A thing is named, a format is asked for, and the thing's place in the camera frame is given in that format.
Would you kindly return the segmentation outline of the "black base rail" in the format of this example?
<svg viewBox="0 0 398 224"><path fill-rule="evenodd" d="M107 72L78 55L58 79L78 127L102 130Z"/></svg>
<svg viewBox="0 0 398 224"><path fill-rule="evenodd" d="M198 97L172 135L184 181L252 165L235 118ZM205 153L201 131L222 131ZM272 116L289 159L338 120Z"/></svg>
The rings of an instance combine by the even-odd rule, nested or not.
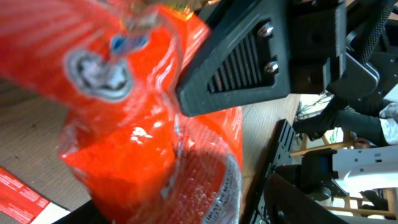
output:
<svg viewBox="0 0 398 224"><path fill-rule="evenodd" d="M269 223L267 213L264 211L266 206L263 194L264 184L266 183L267 176L277 166L290 165L292 163L290 153L294 137L295 131L286 119L277 122L265 163L254 188L254 195L246 210L246 221L248 223Z"/></svg>

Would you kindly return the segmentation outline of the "red snack bag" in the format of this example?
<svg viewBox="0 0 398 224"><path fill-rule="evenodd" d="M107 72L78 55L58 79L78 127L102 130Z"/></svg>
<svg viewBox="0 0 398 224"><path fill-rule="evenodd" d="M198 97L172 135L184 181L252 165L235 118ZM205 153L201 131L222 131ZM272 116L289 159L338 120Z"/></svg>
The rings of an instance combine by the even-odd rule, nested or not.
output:
<svg viewBox="0 0 398 224"><path fill-rule="evenodd" d="M58 153L109 223L238 223L243 119L175 87L209 27L140 1L1 1L1 77L65 105Z"/></svg>

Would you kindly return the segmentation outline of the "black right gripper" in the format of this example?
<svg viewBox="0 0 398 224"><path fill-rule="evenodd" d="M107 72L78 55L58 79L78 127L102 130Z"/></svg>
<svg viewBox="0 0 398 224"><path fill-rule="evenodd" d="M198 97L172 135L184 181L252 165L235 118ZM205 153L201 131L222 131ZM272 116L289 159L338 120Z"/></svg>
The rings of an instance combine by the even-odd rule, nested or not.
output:
<svg viewBox="0 0 398 224"><path fill-rule="evenodd" d="M397 98L397 1L291 1L293 93Z"/></svg>

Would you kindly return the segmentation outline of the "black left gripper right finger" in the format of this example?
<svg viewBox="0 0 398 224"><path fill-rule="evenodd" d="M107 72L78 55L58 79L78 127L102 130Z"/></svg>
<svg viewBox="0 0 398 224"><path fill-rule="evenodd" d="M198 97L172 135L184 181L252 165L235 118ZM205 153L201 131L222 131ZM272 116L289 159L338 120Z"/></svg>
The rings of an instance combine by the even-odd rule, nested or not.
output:
<svg viewBox="0 0 398 224"><path fill-rule="evenodd" d="M348 224L275 173L267 178L264 199L271 223Z"/></svg>

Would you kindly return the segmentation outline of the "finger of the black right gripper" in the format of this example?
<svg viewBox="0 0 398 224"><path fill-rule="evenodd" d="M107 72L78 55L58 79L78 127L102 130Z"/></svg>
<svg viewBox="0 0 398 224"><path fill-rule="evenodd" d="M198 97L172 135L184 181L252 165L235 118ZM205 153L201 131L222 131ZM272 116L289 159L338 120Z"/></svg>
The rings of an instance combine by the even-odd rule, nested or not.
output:
<svg viewBox="0 0 398 224"><path fill-rule="evenodd" d="M288 1L221 1L213 29L176 87L181 112L198 116L285 98L289 81Z"/></svg>

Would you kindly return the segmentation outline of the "red chocolate bar wrapper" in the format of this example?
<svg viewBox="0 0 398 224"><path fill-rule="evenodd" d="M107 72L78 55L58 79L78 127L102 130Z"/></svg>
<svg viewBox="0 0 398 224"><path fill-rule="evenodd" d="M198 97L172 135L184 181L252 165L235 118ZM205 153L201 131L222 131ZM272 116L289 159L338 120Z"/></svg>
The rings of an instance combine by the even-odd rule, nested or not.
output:
<svg viewBox="0 0 398 224"><path fill-rule="evenodd" d="M1 168L1 213L21 224L54 223L71 211L50 201Z"/></svg>

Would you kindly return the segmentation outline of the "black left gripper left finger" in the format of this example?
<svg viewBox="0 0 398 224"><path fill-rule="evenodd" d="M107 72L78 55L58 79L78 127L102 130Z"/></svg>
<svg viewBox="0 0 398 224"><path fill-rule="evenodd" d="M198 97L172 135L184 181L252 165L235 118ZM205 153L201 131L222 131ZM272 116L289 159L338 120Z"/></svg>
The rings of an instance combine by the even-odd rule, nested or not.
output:
<svg viewBox="0 0 398 224"><path fill-rule="evenodd" d="M109 224L109 221L96 208L93 201L89 200L53 224Z"/></svg>

